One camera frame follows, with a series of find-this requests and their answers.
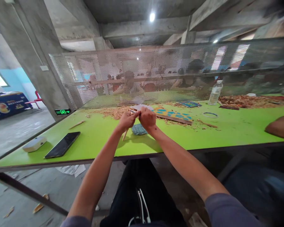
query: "emergency exit sign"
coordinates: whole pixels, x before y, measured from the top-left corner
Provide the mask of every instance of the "emergency exit sign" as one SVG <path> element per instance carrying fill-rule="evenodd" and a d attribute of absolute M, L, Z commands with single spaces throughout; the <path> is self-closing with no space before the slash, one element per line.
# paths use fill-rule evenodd
<path fill-rule="evenodd" d="M 59 115 L 68 115 L 72 111 L 70 109 L 61 109 L 61 110 L 55 110 L 56 114 Z"/>

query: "hand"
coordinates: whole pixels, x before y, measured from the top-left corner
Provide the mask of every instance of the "hand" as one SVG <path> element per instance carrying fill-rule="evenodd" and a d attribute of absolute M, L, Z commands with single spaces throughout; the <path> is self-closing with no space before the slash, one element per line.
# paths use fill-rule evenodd
<path fill-rule="evenodd" d="M 116 129 L 120 130 L 120 132 L 125 132 L 127 128 L 131 128 L 133 127 L 136 117 L 139 116 L 140 111 L 137 111 L 136 113 L 132 113 L 133 115 L 131 115 L 132 112 L 130 111 L 126 111 L 124 112 L 124 114 L 122 115 L 121 119 L 119 120 L 119 123 L 116 127 Z"/>
<path fill-rule="evenodd" d="M 148 133 L 156 128 L 156 114 L 146 107 L 141 108 L 139 121 Z"/>

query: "ceiling light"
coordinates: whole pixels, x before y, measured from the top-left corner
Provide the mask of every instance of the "ceiling light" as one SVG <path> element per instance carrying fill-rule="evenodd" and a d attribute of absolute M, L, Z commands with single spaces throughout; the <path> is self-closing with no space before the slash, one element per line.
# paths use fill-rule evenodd
<path fill-rule="evenodd" d="M 155 20 L 155 13 L 151 13 L 151 15 L 149 16 L 149 20 L 151 22 L 153 22 Z"/>

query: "metal mesh panel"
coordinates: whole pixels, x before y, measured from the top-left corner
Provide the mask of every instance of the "metal mesh panel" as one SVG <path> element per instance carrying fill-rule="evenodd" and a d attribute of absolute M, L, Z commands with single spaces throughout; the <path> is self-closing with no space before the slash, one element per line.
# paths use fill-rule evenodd
<path fill-rule="evenodd" d="M 284 38 L 51 55 L 74 108 L 263 94 L 284 88 Z"/>

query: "phone screen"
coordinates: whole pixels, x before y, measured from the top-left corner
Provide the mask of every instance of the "phone screen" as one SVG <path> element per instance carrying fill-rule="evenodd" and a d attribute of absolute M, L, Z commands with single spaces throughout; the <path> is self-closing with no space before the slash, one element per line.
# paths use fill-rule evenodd
<path fill-rule="evenodd" d="M 48 159 L 63 156 L 79 135 L 80 132 L 68 133 L 44 158 Z"/>

